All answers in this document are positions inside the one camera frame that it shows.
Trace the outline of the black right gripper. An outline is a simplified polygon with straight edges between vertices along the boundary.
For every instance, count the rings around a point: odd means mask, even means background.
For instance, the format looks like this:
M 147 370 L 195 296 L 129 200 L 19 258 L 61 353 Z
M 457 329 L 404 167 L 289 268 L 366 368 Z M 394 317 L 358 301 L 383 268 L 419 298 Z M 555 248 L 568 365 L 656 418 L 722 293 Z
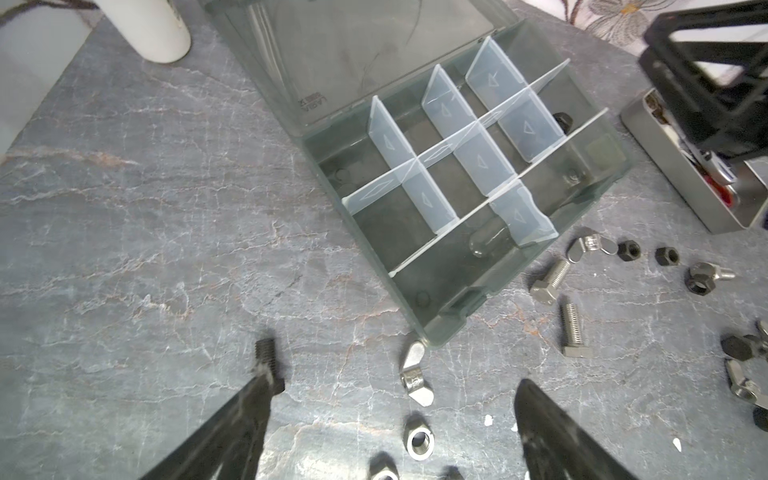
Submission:
M 643 36 L 639 64 L 683 135 L 726 161 L 767 155 L 767 42 L 673 35 L 766 25 L 767 3 L 743 1 L 661 14 Z

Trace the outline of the black socket screw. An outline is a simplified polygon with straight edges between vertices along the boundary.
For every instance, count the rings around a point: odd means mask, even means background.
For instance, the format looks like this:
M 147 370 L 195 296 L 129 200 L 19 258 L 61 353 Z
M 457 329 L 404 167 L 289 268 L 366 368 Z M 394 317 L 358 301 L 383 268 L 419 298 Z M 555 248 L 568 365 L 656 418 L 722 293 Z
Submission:
M 285 380 L 281 374 L 274 337 L 259 339 L 255 342 L 255 358 L 258 363 L 264 364 L 269 368 L 274 380 L 274 394 L 279 395 L 284 392 Z

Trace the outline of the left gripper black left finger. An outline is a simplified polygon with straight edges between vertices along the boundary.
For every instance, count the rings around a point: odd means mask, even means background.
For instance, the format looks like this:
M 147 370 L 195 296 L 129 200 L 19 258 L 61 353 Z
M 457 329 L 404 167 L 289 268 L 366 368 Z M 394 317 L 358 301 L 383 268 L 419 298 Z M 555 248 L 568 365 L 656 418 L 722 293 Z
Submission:
M 145 479 L 254 479 L 264 449 L 271 401 L 280 392 L 269 365 L 178 448 L 143 475 Z

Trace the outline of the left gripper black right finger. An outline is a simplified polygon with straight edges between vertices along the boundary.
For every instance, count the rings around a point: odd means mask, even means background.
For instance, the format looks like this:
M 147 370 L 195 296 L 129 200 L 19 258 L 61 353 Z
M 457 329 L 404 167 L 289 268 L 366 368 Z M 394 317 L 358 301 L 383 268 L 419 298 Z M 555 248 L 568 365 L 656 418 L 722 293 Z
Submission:
M 518 384 L 514 412 L 532 479 L 633 479 L 530 379 Z

